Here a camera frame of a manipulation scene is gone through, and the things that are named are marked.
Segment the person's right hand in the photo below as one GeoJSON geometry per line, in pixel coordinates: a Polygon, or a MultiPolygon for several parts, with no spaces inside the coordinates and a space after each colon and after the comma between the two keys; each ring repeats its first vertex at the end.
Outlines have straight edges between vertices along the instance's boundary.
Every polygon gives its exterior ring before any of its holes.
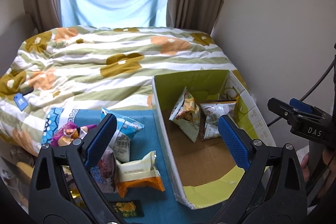
{"type": "Polygon", "coordinates": [[[303,157],[302,162],[301,162],[301,170],[302,170],[303,179],[305,182],[308,182],[310,178],[310,169],[309,169],[308,163],[309,163],[309,153],[307,153],[303,157]]]}

